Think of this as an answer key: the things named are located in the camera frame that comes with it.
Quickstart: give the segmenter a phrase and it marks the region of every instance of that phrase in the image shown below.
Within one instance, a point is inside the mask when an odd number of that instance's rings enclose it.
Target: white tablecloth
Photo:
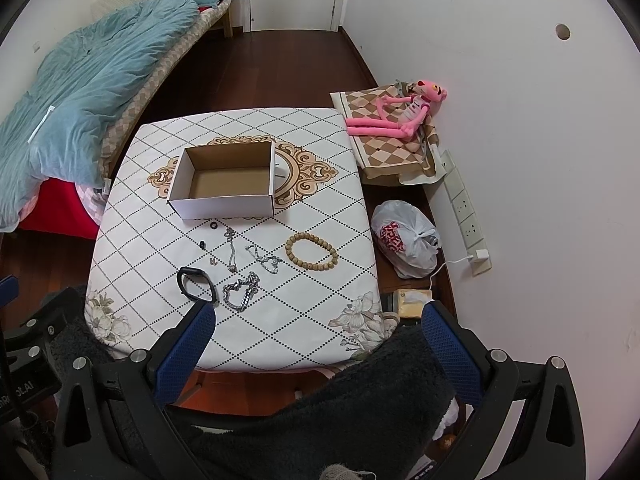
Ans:
[[[207,143],[272,138],[276,163],[276,216],[263,219],[183,221],[165,200],[182,149]],[[226,267],[226,227],[236,231],[238,273]],[[284,242],[311,232],[338,250],[327,272],[294,266]],[[206,243],[203,251],[199,242]],[[245,249],[284,262],[266,272]],[[303,260],[325,252],[295,245]],[[213,266],[210,257],[220,261]],[[390,335],[393,314],[380,312],[376,266],[362,188],[343,118],[325,108],[230,110],[143,125],[114,181],[95,245],[85,317],[114,353],[150,348],[191,307],[176,283],[179,267],[203,269],[219,296],[226,283],[260,277],[250,306],[237,313],[216,306],[216,330],[198,366],[205,370],[283,370],[358,358]],[[190,283],[190,292],[206,289]],[[232,292],[239,304],[244,289]]]

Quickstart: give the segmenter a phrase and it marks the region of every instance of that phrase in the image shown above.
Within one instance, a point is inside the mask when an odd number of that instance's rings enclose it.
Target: necklace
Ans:
[[[251,245],[247,245],[247,247],[245,247],[245,249],[248,251],[248,253],[254,257],[254,260],[256,262],[258,262],[259,264],[261,264],[262,268],[264,270],[266,270],[267,272],[270,272],[271,274],[277,274],[278,273],[278,264],[282,262],[282,258],[279,258],[277,256],[260,256],[260,253],[258,252],[258,246],[256,244],[251,244]],[[273,270],[270,269],[269,267],[267,267],[266,263],[268,261],[271,261],[271,267],[273,267]]]
[[[229,256],[229,263],[226,267],[230,272],[236,273],[238,272],[238,267],[236,266],[236,248],[234,247],[234,235],[236,232],[231,228],[227,227],[225,232],[225,238],[228,238],[229,245],[231,245],[231,256]]]
[[[249,278],[247,280],[240,279],[235,283],[227,283],[224,287],[222,287],[222,299],[225,302],[226,306],[235,310],[236,312],[244,312],[249,306],[249,302],[258,292],[258,283],[260,283],[260,278],[255,272],[249,272]],[[242,298],[242,304],[236,305],[231,303],[231,301],[229,300],[231,291],[235,290],[237,292],[242,286],[247,287],[247,290],[244,292],[244,298]]]
[[[309,240],[310,242],[319,245],[323,249],[329,251],[331,255],[331,261],[327,264],[310,264],[308,262],[304,262],[296,257],[296,255],[292,252],[293,244],[298,240]],[[338,251],[336,251],[330,244],[322,240],[322,238],[315,236],[311,233],[296,233],[292,235],[289,240],[284,244],[284,248],[287,251],[287,256],[289,260],[291,260],[294,264],[303,269],[308,270],[329,270],[333,269],[338,264]]]

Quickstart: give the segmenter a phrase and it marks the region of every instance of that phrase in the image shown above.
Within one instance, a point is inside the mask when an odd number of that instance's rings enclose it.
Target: hole in wall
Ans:
[[[564,23],[558,23],[556,25],[556,36],[563,41],[566,41],[571,36],[571,31]]]

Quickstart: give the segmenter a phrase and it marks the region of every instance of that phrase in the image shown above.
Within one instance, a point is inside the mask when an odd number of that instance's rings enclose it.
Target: red bedsheet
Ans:
[[[90,240],[98,237],[98,225],[80,202],[76,184],[56,178],[42,183],[36,207],[18,227]]]

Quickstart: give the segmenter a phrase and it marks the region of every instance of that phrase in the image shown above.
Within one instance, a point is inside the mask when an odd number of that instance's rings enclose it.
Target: bag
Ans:
[[[417,207],[388,200],[373,211],[371,230],[400,278],[424,278],[435,269],[440,234]]]

